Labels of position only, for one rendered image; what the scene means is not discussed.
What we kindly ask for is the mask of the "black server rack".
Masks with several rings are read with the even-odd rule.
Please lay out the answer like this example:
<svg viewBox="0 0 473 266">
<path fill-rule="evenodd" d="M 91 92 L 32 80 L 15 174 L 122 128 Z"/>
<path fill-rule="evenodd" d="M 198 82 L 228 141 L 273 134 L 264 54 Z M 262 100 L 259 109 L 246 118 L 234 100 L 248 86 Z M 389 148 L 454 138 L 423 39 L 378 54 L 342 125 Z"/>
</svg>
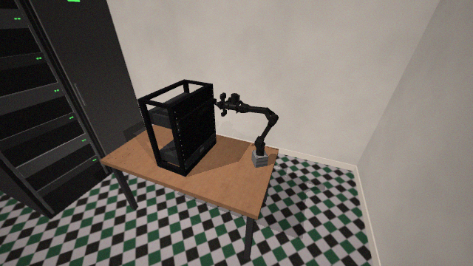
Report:
<svg viewBox="0 0 473 266">
<path fill-rule="evenodd" d="M 189 92 L 188 84 L 200 85 Z M 151 100 L 183 85 L 184 93 L 164 102 Z M 212 83 L 181 80 L 138 98 L 157 166 L 186 177 L 217 143 Z M 148 111 L 147 106 L 155 106 Z M 159 150 L 152 124 L 172 130 L 173 140 Z M 172 165 L 170 163 L 175 165 Z"/>
</svg>

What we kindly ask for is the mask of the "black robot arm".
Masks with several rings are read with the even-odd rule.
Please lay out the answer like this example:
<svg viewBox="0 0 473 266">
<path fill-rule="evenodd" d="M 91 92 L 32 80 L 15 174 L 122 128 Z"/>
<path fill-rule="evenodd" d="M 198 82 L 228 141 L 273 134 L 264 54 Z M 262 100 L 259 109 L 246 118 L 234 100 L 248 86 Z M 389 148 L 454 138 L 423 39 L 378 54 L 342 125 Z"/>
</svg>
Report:
<svg viewBox="0 0 473 266">
<path fill-rule="evenodd" d="M 276 115 L 273 111 L 271 111 L 268 107 L 258 107 L 258 106 L 249 106 L 248 104 L 243 103 L 241 100 L 239 100 L 240 95 L 237 93 L 231 94 L 231 97 L 228 98 L 226 102 L 231 102 L 230 109 L 236 111 L 236 113 L 247 113 L 247 112 L 255 112 L 255 113 L 261 113 L 266 116 L 266 118 L 269 120 L 268 125 L 266 126 L 265 130 L 263 131 L 261 136 L 258 136 L 258 138 L 255 140 L 254 145 L 256 146 L 256 155 L 258 156 L 264 156 L 264 151 L 265 151 L 265 143 L 264 139 L 270 129 L 276 124 L 277 120 L 279 119 L 279 116 Z M 240 106 L 241 104 L 241 106 Z M 270 113 L 270 114 L 269 114 Z"/>
</svg>

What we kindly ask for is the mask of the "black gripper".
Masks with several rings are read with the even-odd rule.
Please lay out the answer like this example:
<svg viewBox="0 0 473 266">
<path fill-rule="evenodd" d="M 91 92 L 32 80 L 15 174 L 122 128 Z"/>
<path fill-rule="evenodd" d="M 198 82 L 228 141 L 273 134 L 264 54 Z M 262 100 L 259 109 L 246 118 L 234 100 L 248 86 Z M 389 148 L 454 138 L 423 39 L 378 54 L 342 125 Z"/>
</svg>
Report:
<svg viewBox="0 0 473 266">
<path fill-rule="evenodd" d="M 222 93 L 220 95 L 220 100 L 221 101 L 214 103 L 217 107 L 220 108 L 220 110 L 221 109 L 223 110 L 223 112 L 221 113 L 222 117 L 225 117 L 227 115 L 227 110 L 230 110 L 230 106 L 231 106 L 231 102 L 226 102 L 225 99 L 226 99 L 226 94 Z"/>
</svg>

